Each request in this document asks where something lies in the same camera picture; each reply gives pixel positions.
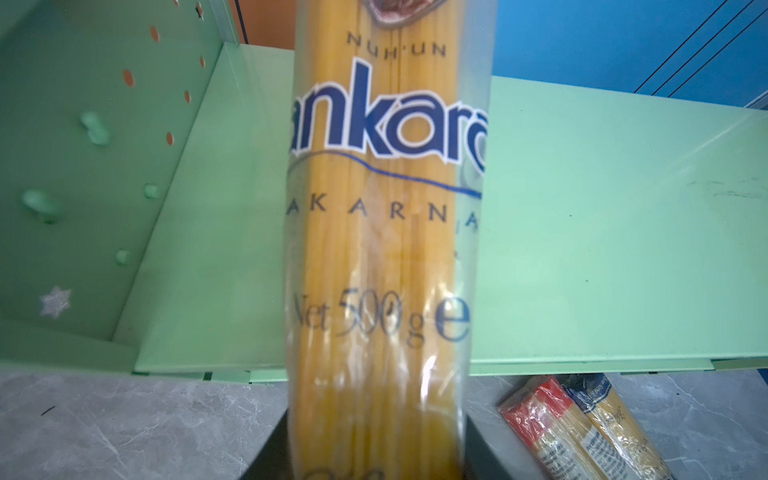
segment pasta package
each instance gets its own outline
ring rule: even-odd
[[[296,478],[463,471],[495,0],[299,0],[285,210]]]
[[[565,376],[563,387],[642,480],[675,480],[604,374]]]
[[[554,480],[638,480],[553,376],[536,376],[498,407]]]

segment shelf board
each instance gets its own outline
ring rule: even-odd
[[[222,50],[115,336],[137,371],[284,377],[292,64]],[[768,356],[768,112],[494,78],[491,116],[474,373]]]
[[[138,349],[0,319],[0,365],[129,374]]]

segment perforated shelf panel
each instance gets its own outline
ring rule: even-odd
[[[286,51],[222,49],[115,334],[137,371],[282,367],[292,70]]]
[[[47,0],[5,31],[4,319],[111,339],[222,45],[196,7]],[[69,308],[41,315],[55,286]]]

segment orange wall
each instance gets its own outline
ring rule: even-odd
[[[230,0],[241,42],[293,50],[296,0],[237,0],[237,3],[240,4],[239,15],[235,0]],[[243,36],[243,25],[248,42]]]

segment blue wall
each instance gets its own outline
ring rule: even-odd
[[[744,106],[768,90],[766,10],[768,0],[499,0],[494,74]]]

